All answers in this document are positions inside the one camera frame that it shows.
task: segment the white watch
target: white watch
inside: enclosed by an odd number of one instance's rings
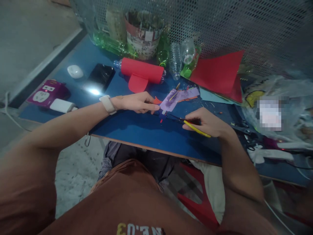
[[[110,96],[106,95],[106,96],[102,96],[99,98],[99,100],[102,102],[103,106],[105,107],[105,109],[107,110],[107,112],[110,115],[113,115],[116,113],[116,110],[110,100]]]

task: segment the white charger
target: white charger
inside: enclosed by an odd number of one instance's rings
[[[61,112],[61,113],[68,113],[78,108],[76,107],[76,104],[72,102],[61,100],[61,99],[55,99],[50,105],[50,109]]]

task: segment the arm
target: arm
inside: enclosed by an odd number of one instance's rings
[[[272,227],[266,219],[268,209],[264,203],[261,179],[235,131],[205,108],[186,115],[186,119],[200,119],[201,125],[194,126],[212,137],[219,138],[221,143],[225,214],[220,231],[251,234],[248,232],[249,229],[253,226],[259,229],[260,227],[257,227],[259,223],[262,224],[260,226],[267,226],[263,228],[263,234],[266,234],[265,231],[268,229],[272,232]],[[183,128],[192,130],[185,124]]]
[[[111,99],[116,110],[158,110],[147,93]],[[0,227],[4,233],[37,234],[54,220],[55,168],[61,150],[108,116],[102,103],[61,115],[25,136],[0,163]]]

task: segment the plastic bag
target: plastic bag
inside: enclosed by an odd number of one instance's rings
[[[259,98],[254,97],[253,94],[262,94],[261,99],[267,97],[267,99],[279,103],[281,131],[273,131],[262,126],[262,123],[260,124],[258,117],[260,109],[255,105]],[[308,111],[313,107],[313,82],[272,75],[256,80],[246,89],[244,97],[246,99],[245,105],[242,107],[244,116],[258,132],[274,140],[298,143],[293,146],[313,149],[313,119],[312,114]]]

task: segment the metal mesh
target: metal mesh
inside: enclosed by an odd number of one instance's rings
[[[312,1],[71,0],[76,14],[107,31],[107,6],[162,16],[171,42],[193,37],[201,58],[245,50],[244,63],[265,76],[286,69],[313,72]]]

